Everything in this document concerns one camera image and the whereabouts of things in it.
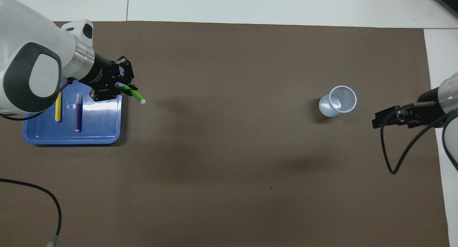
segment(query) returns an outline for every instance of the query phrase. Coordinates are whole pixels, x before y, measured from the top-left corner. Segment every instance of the purple marker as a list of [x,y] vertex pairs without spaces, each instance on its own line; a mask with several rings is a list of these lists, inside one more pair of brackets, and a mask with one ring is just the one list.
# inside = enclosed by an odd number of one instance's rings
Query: purple marker
[[75,124],[75,131],[81,131],[81,120],[83,117],[83,103],[82,103],[82,95],[77,94],[77,112],[76,112],[76,124]]

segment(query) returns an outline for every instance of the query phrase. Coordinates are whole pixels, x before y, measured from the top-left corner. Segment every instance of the white table surface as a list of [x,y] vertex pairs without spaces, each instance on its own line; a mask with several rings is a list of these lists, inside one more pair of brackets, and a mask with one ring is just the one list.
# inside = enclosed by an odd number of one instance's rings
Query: white table surface
[[[435,0],[18,0],[55,21],[155,20],[424,28],[431,87],[458,71],[458,18]],[[458,247],[458,173],[436,130],[451,247]]]

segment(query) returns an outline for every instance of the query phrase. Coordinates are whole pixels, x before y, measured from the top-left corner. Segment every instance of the black cable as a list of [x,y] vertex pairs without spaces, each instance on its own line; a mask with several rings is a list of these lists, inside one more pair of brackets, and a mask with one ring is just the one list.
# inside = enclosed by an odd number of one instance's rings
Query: black cable
[[450,117],[447,119],[447,121],[445,122],[444,124],[444,128],[442,129],[442,145],[444,146],[444,150],[445,150],[445,153],[447,154],[448,156],[448,159],[450,159],[450,162],[453,164],[453,166],[455,167],[455,169],[458,171],[458,163],[457,161],[452,157],[452,155],[450,154],[450,152],[448,151],[447,149],[447,145],[445,144],[445,129],[447,128],[448,124],[455,118],[457,118],[458,116],[458,110],[455,110],[453,111],[452,113],[450,113]]
[[64,84],[62,84],[62,86],[60,86],[59,92],[62,92],[62,90],[64,90],[65,87],[67,87],[69,84],[69,80],[67,79],[67,81]]
[[13,121],[25,121],[25,120],[30,120],[32,118],[35,118],[35,117],[41,115],[43,112],[44,111],[41,111],[41,112],[36,113],[36,114],[34,114],[32,116],[24,117],[24,118],[16,118],[16,117],[9,117],[9,116],[2,116],[2,117],[5,118],[5,119],[8,119],[8,120],[13,120]]
[[390,162],[388,161],[388,155],[386,154],[386,149],[385,149],[385,140],[383,138],[383,128],[386,124],[386,122],[388,121],[388,119],[394,115],[396,112],[398,111],[401,111],[401,110],[410,110],[414,107],[414,104],[409,104],[409,105],[404,105],[402,107],[399,107],[393,111],[391,111],[390,113],[388,113],[388,115],[385,116],[385,118],[383,119],[382,123],[381,123],[381,126],[380,126],[380,142],[381,142],[381,150],[383,151],[383,157],[385,158],[385,162],[386,162],[386,166],[388,167],[388,170],[389,172],[392,174],[392,175],[395,175],[398,170],[399,170],[399,167],[401,167],[401,164],[402,162],[404,161],[404,158],[405,156],[407,155],[407,153],[409,152],[409,150],[411,149],[411,147],[415,144],[415,142],[417,142],[417,140],[423,135],[425,134],[425,132],[427,132],[430,128],[432,128],[434,125],[436,125],[437,123],[440,123],[441,121],[443,121],[444,119],[446,119],[448,117],[448,113],[445,114],[445,115],[442,115],[440,118],[436,119],[435,121],[433,121],[432,123],[430,123],[428,126],[426,126],[424,129],[422,129],[422,131],[420,131],[413,139],[412,141],[410,141],[410,143],[407,145],[407,147],[404,149],[404,152],[402,153],[401,157],[399,158],[399,161],[398,163],[396,164],[396,167],[394,168],[394,170],[391,168],[391,165],[390,165]]
[[32,187],[32,188],[36,188],[36,189],[39,189],[41,190],[42,192],[45,192],[46,194],[48,194],[54,201],[54,203],[56,204],[56,208],[57,208],[57,213],[59,214],[59,222],[57,224],[57,230],[56,230],[56,236],[59,235],[60,233],[60,226],[62,225],[62,211],[60,209],[60,205],[59,205],[59,202],[57,201],[56,197],[54,196],[54,194],[52,194],[49,190],[46,190],[45,188],[43,187],[40,187],[38,185],[35,185],[35,184],[31,184],[31,183],[26,183],[26,182],[21,182],[21,181],[16,181],[16,180],[10,180],[10,179],[3,179],[3,178],[0,178],[0,182],[6,182],[6,183],[13,183],[13,184],[18,184],[18,185],[24,185],[24,186],[28,186],[28,187]]

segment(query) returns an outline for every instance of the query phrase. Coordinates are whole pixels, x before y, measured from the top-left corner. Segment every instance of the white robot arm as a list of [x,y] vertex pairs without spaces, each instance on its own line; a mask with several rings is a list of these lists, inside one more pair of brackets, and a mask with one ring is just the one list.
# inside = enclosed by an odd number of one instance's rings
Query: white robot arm
[[61,78],[90,86],[95,101],[131,95],[117,84],[137,89],[130,62],[108,61],[94,52],[92,40],[89,20],[58,28],[15,0],[0,0],[0,115],[46,110],[57,98]]

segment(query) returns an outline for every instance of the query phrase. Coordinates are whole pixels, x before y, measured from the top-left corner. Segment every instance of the blue tray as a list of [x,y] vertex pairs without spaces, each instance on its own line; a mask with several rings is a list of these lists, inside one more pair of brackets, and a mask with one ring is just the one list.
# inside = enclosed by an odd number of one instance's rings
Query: blue tray
[[[110,144],[121,133],[121,96],[94,102],[91,88],[73,82],[62,91],[62,117],[54,120],[55,104],[36,118],[23,123],[23,139],[36,145]],[[83,112],[81,131],[75,131],[76,95],[82,94]]]

